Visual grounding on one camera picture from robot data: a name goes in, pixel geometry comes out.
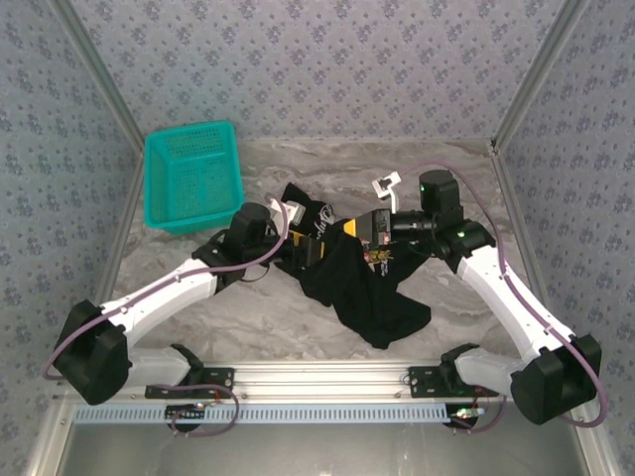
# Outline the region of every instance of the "purple cable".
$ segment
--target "purple cable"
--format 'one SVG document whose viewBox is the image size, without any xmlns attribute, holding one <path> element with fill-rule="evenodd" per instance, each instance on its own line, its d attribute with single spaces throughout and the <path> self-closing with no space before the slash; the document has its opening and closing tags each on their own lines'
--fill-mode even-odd
<svg viewBox="0 0 635 476">
<path fill-rule="evenodd" d="M 167 286 L 171 284 L 178 283 L 183 278 L 189 278 L 190 276 L 201 275 L 203 273 L 231 273 L 233 271 L 246 270 L 247 268 L 251 268 L 252 266 L 259 265 L 263 261 L 266 261 L 269 258 L 271 258 L 283 245 L 283 243 L 285 242 L 285 239 L 287 238 L 287 234 L 289 233 L 289 219 L 287 216 L 287 209 L 284 207 L 284 205 L 282 204 L 280 200 L 278 200 L 277 198 L 273 198 L 273 199 L 276 200 L 276 202 L 278 203 L 278 206 L 280 207 L 280 210 L 282 213 L 283 230 L 282 230 L 282 233 L 280 233 L 280 238 L 278 239 L 278 241 L 276 242 L 276 244 L 273 246 L 271 250 L 269 250 L 267 253 L 262 255 L 260 258 L 256 258 L 255 260 L 249 261 L 247 263 L 241 263 L 240 265 L 231 265 L 231 266 L 204 267 L 204 268 L 199 268 L 197 270 L 189 270 L 184 273 L 181 273 L 178 278 L 173 277 L 173 278 L 169 278 L 167 280 L 157 283 L 155 286 L 149 288 L 143 293 L 140 293 L 139 295 L 128 300 L 123 305 L 120 305 L 119 307 L 109 310 L 105 314 L 100 315 L 99 317 L 93 319 L 91 322 L 76 329 L 75 332 L 73 332 L 66 339 L 64 339 L 62 343 L 53 351 L 53 354 L 51 354 L 51 357 L 49 357 L 49 360 L 47 360 L 47 362 L 44 364 L 44 368 L 42 370 L 42 377 L 44 377 L 47 380 L 57 380 L 57 381 L 63 380 L 64 377 L 51 375 L 49 373 L 49 370 L 51 370 L 51 367 L 53 366 L 54 362 L 58 360 L 58 357 L 62 355 L 62 353 L 73 343 L 73 341 L 77 337 L 79 337 L 81 334 L 83 334 L 87 330 L 93 328 L 94 326 L 99 325 L 105 320 L 108 320 L 113 315 L 118 314 L 119 312 L 121 312 L 122 307 L 126 307 L 127 309 L 130 309 L 133 305 L 139 303 L 141 300 L 150 297 L 154 293 L 159 292 L 160 290 L 166 288 Z"/>
<path fill-rule="evenodd" d="M 569 422 L 570 424 L 574 426 L 579 426 L 582 428 L 593 428 L 602 424 L 602 422 L 606 419 L 606 416 L 608 415 L 608 398 L 606 396 L 606 391 L 604 390 L 604 386 L 600 382 L 599 378 L 597 377 L 597 375 L 595 374 L 591 366 L 588 364 L 588 362 L 586 362 L 586 360 L 584 360 L 584 357 L 582 357 L 582 355 L 577 351 L 577 349 L 573 347 L 559 332 L 557 332 L 555 329 L 550 327 L 549 323 L 540 315 L 540 313 L 537 312 L 523 298 L 520 291 L 518 291 L 518 289 L 512 282 L 511 278 L 507 276 L 507 260 L 505 259 L 505 247 L 503 244 L 503 237 L 500 234 L 500 230 L 496 226 L 494 219 L 490 215 L 489 210 L 487 209 L 487 205 L 485 205 L 481 197 L 478 195 L 478 193 L 476 193 L 476 190 L 469 183 L 469 180 L 467 180 L 467 178 L 461 172 L 459 172 L 457 169 L 455 169 L 453 166 L 451 166 L 447 162 L 437 161 L 437 160 L 418 162 L 408 167 L 407 169 L 403 170 L 402 172 L 399 172 L 399 175 L 404 176 L 405 174 L 415 169 L 418 169 L 422 166 L 445 167 L 446 169 L 448 169 L 449 171 L 451 171 L 453 174 L 455 174 L 457 177 L 460 178 L 460 180 L 463 182 L 463 184 L 467 187 L 467 189 L 470 191 L 470 193 L 476 200 L 476 203 L 478 204 L 480 209 L 483 211 L 485 217 L 487 218 L 487 221 L 489 221 L 489 224 L 492 226 L 492 229 L 494 230 L 494 235 L 496 236 L 496 242 L 498 244 L 498 266 L 500 267 L 501 275 L 503 276 L 503 280 L 505 281 L 505 284 L 507 284 L 507 287 L 512 292 L 514 297 L 518 300 L 518 302 L 521 305 L 523 305 L 527 309 L 527 311 L 530 314 L 532 314 L 532 316 L 536 320 L 538 320 L 538 322 L 540 322 L 543 327 L 545 327 L 545 329 L 548 332 L 550 332 L 554 337 L 556 337 L 556 339 L 558 339 L 566 347 L 566 349 L 571 353 L 571 355 L 575 358 L 575 360 L 577 360 L 579 365 L 588 374 L 588 377 L 591 379 L 591 382 L 595 386 L 595 389 L 597 390 L 597 395 L 599 397 L 599 414 L 597 418 L 594 419 L 593 421 L 576 421 L 567 416 L 562 416 L 562 419 L 564 419 L 565 421 Z"/>
<path fill-rule="evenodd" d="M 194 432 L 184 432 L 184 431 L 179 431 L 177 429 L 177 420 L 188 410 L 179 410 L 178 412 L 176 412 L 173 416 L 172 416 L 172 421 L 170 422 L 170 428 L 172 429 L 172 431 L 175 433 L 175 436 L 184 436 L 187 438 L 207 438 L 209 436 L 218 436 L 220 434 L 223 434 L 225 432 L 230 431 L 232 428 L 235 427 L 236 423 L 238 422 L 238 416 L 240 415 L 240 404 L 238 403 L 238 397 L 236 397 L 236 394 L 234 394 L 231 390 L 227 389 L 226 387 L 222 387 L 220 385 L 214 385 L 214 384 L 200 384 L 200 385 L 153 385 L 153 387 L 156 387 L 157 389 L 162 389 L 162 390 L 177 390 L 177 391 L 189 391 L 189 390 L 216 390 L 218 392 L 222 392 L 223 394 L 227 395 L 228 397 L 231 398 L 231 400 L 234 401 L 234 404 L 236 405 L 235 410 L 234 410 L 234 415 L 231 418 L 231 420 L 229 421 L 228 424 L 226 424 L 225 426 L 219 428 L 219 429 L 212 429 L 210 431 L 198 431 L 196 433 Z"/>
<path fill-rule="evenodd" d="M 505 415 L 506 409 L 507 409 L 507 396 L 503 395 L 503 400 L 500 403 L 500 408 L 498 409 L 498 413 L 496 414 L 494 419 L 490 423 L 486 424 L 485 426 L 481 426 L 479 428 L 472 428 L 465 421 L 461 421 L 458 418 L 451 418 L 451 420 L 454 421 L 455 423 L 465 426 L 465 429 L 462 429 L 462 428 L 455 428 L 455 429 L 459 431 L 463 431 L 468 434 L 479 434 L 479 433 L 482 433 L 483 431 L 487 431 L 488 429 L 491 429 L 494 426 L 496 426 L 498 422 L 501 421 L 501 419 L 503 418 L 503 415 Z"/>
</svg>

